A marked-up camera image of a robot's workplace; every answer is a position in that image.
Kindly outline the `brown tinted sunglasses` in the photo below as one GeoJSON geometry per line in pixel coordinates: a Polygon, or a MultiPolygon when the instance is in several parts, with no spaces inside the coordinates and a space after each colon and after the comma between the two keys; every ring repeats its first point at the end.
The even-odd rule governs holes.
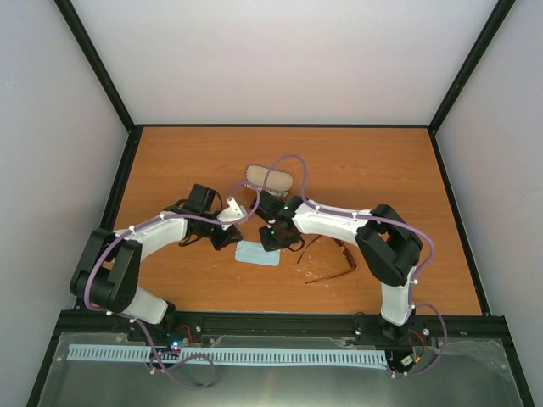
{"type": "Polygon", "coordinates": [[[317,235],[302,249],[296,266],[309,285],[347,276],[356,270],[357,263],[346,242],[317,235]]]}

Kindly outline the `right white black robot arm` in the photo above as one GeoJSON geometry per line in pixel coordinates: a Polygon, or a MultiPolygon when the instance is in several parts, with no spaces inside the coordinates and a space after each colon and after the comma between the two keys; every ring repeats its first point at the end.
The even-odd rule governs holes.
{"type": "Polygon", "coordinates": [[[382,304],[376,334],[390,343],[405,340],[411,330],[423,243],[415,230],[386,204],[375,209],[341,209],[295,196],[285,202],[261,192],[250,208],[266,223],[259,229],[266,251],[291,249],[304,235],[331,237],[357,246],[367,268],[381,284],[382,304]]]}

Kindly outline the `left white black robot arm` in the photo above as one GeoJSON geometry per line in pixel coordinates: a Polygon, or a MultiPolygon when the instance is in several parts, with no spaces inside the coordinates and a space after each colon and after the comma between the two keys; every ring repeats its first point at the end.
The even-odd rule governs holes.
{"type": "Polygon", "coordinates": [[[147,322],[146,329],[156,340],[171,339],[175,309],[165,299],[139,287],[140,266],[150,254],[173,243],[187,246],[209,239],[215,250],[242,240],[236,224],[247,219],[246,209],[235,198],[220,195],[195,184],[187,198],[165,207],[158,215],[118,231],[94,230],[70,281],[70,291],[91,310],[124,315],[147,322]]]}

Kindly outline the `light blue cleaning cloth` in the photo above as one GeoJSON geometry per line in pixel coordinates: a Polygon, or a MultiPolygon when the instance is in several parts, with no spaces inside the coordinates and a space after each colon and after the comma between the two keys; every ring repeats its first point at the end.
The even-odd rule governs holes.
{"type": "Polygon", "coordinates": [[[265,251],[261,243],[243,240],[237,243],[234,259],[252,265],[278,266],[280,254],[279,250],[265,251]]]}

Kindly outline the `flag newsprint glasses case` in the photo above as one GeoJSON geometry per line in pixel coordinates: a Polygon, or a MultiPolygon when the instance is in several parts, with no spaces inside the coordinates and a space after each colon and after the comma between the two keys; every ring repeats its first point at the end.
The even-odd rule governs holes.
{"type": "Polygon", "coordinates": [[[242,185],[252,190],[265,190],[272,196],[284,198],[293,185],[293,177],[279,170],[252,164],[246,170],[246,181],[242,185]]]}

